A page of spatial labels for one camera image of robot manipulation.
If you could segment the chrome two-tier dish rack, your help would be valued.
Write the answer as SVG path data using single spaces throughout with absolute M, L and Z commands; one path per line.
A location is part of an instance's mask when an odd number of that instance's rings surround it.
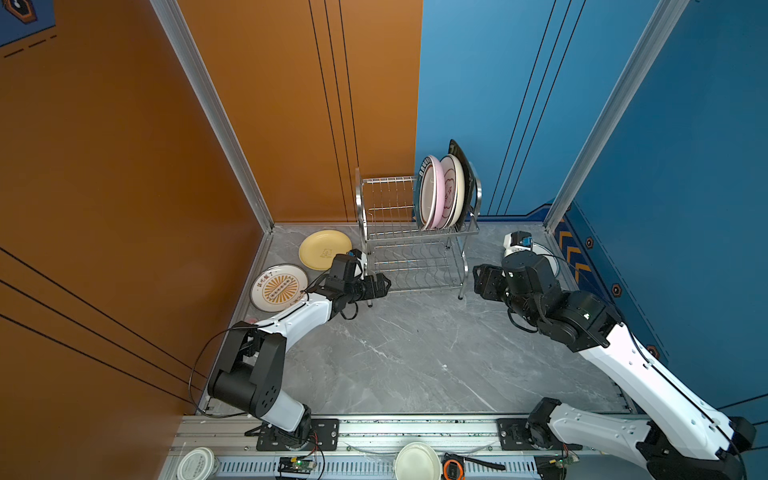
M 466 297 L 471 282 L 469 250 L 478 219 L 464 230 L 422 231 L 414 219 L 413 176 L 364 178 L 355 172 L 355 206 L 367 272 L 383 273 L 392 293 L 453 290 Z

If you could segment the white plate red characters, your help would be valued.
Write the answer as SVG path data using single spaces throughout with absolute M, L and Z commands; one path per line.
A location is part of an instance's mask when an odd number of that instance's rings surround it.
M 538 242 L 533 243 L 532 251 L 547 259 L 555 277 L 560 274 L 559 257 L 557 255 L 553 254 L 548 248 Z

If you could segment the black square floral plate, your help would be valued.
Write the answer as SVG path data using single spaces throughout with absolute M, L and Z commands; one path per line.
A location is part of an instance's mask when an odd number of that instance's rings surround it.
M 473 165 L 467 159 L 466 155 L 455 139 L 450 140 L 448 153 L 458 159 L 463 169 L 465 178 L 464 201 L 460 210 L 460 216 L 453 226 L 455 231 L 461 231 L 464 230 L 464 224 L 467 220 L 476 220 L 477 216 L 479 215 L 478 211 L 482 202 L 482 186 L 481 182 L 477 178 Z

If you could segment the white plate green cloud outline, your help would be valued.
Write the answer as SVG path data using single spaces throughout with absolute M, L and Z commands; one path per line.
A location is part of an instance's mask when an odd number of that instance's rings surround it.
M 454 188 L 455 188 L 455 170 L 452 155 L 448 154 L 441 160 L 441 166 L 444 171 L 444 208 L 441 216 L 440 228 L 450 227 L 451 218 L 454 211 Z

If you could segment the pink round plate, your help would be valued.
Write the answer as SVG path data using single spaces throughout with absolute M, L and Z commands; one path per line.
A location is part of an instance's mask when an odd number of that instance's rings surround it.
M 434 186 L 433 186 L 433 197 L 432 197 L 432 209 L 430 214 L 430 220 L 429 226 L 426 230 L 432 230 L 436 229 L 438 224 L 441 221 L 442 211 L 444 208 L 444 171 L 443 167 L 441 166 L 441 161 L 431 155 L 433 157 L 433 165 L 434 165 Z

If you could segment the cream round plate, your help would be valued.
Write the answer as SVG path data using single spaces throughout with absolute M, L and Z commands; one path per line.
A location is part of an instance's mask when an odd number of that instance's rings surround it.
M 461 213 L 464 207 L 465 189 L 466 189 L 466 181 L 467 181 L 465 168 L 462 162 L 455 155 L 452 155 L 452 160 L 454 162 L 454 170 L 455 170 L 455 188 L 454 188 L 455 202 L 454 202 L 454 211 L 451 218 L 450 226 L 454 226 L 460 220 Z

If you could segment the white plate green red rim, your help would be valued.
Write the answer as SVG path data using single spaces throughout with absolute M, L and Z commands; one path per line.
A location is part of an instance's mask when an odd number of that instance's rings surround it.
M 429 226 L 434 186 L 433 157 L 425 157 L 419 167 L 414 186 L 414 218 L 420 230 Z

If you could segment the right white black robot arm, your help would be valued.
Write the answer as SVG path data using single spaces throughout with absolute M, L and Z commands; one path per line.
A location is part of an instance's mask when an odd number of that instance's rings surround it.
M 474 290 L 503 303 L 521 330 L 540 333 L 596 366 L 647 414 L 626 420 L 539 401 L 526 421 L 529 441 L 545 450 L 578 444 L 644 468 L 655 479 L 745 479 L 743 455 L 755 427 L 697 396 L 649 350 L 612 305 L 589 291 L 562 289 L 550 262 L 529 249 L 501 265 L 478 265 Z

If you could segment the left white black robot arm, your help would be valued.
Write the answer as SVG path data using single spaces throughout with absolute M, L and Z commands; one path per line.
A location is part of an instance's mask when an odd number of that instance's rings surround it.
M 286 353 L 315 328 L 360 301 L 387 296 L 391 280 L 367 275 L 363 254 L 334 257 L 330 268 L 300 291 L 299 301 L 256 323 L 239 322 L 223 344 L 207 382 L 208 395 L 265 423 L 290 448 L 312 435 L 311 409 L 282 390 Z

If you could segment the yellow round plate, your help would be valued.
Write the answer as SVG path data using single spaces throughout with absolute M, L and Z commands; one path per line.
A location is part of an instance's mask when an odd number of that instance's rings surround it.
M 321 230 L 303 240 L 298 255 L 304 266 L 325 271 L 337 254 L 346 254 L 351 249 L 352 241 L 346 234 L 338 230 Z

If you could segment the white plate orange sunburst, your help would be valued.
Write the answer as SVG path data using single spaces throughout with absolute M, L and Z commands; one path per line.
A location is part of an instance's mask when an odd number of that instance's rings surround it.
M 300 267 L 275 265 L 263 271 L 253 282 L 250 300 L 261 311 L 280 312 L 300 300 L 308 283 L 307 274 Z

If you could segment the green circuit board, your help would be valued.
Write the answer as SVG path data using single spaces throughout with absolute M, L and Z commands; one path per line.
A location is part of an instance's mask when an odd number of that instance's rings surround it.
M 278 479 L 309 479 L 317 462 L 308 457 L 280 457 L 276 474 Z

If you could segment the orange black tape measure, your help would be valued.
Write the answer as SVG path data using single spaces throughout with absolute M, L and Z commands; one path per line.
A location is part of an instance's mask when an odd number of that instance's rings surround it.
M 506 470 L 506 467 L 500 463 L 487 462 L 454 453 L 445 453 L 442 457 L 442 478 L 446 480 L 465 480 L 467 463 L 479 465 L 495 471 Z

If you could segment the white round lid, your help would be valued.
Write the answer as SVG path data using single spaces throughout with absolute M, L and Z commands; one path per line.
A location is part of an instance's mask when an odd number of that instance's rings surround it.
M 207 447 L 198 447 L 188 452 L 176 467 L 178 480 L 208 480 L 219 469 L 219 460 Z

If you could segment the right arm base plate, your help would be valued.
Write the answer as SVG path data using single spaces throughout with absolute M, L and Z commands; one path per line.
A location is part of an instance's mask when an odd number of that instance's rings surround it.
M 503 451 L 580 451 L 580 444 L 564 444 L 546 424 L 531 425 L 523 418 L 496 420 L 499 442 Z

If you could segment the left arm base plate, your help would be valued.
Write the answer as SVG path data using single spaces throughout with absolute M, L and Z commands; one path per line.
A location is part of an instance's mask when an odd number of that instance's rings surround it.
M 262 452 L 310 451 L 319 446 L 323 451 L 335 451 L 338 437 L 338 419 L 311 418 L 302 420 L 292 432 L 275 426 L 264 427 L 258 437 L 256 449 Z

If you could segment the white bowl on rail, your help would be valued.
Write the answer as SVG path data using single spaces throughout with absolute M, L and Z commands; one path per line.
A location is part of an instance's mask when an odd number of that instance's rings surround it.
M 398 452 L 394 472 L 396 480 L 440 480 L 442 463 L 431 446 L 411 442 Z

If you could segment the aluminium mounting rail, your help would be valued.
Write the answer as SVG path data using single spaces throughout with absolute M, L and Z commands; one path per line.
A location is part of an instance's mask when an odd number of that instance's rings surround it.
M 439 453 L 460 455 L 502 455 L 505 453 L 497 420 L 500 414 L 445 415 L 319 415 L 317 420 L 338 421 L 334 437 L 324 434 L 323 452 L 330 456 L 394 454 L 411 442 L 423 442 Z M 261 454 L 264 441 L 245 433 L 258 426 L 253 418 L 210 419 L 186 416 L 182 419 L 169 452 L 182 455 L 207 447 L 217 455 Z

